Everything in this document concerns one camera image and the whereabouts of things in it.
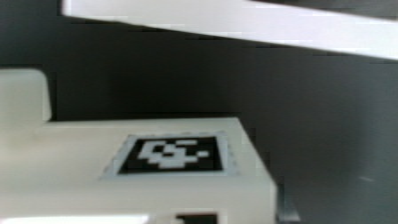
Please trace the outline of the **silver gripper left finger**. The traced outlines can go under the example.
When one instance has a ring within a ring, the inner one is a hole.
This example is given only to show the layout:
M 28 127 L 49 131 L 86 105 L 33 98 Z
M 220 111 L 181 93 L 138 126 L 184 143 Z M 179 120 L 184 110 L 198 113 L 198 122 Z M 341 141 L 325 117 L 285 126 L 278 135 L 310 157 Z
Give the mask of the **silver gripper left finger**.
M 179 214 L 175 219 L 182 221 L 182 224 L 218 224 L 214 214 Z

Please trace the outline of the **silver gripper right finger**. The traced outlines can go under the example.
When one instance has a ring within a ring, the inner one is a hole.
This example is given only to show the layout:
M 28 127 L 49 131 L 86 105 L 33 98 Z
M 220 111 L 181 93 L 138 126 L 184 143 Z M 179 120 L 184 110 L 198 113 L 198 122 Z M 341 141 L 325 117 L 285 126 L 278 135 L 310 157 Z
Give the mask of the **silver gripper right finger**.
M 284 191 L 277 192 L 277 224 L 300 224 L 298 210 Z

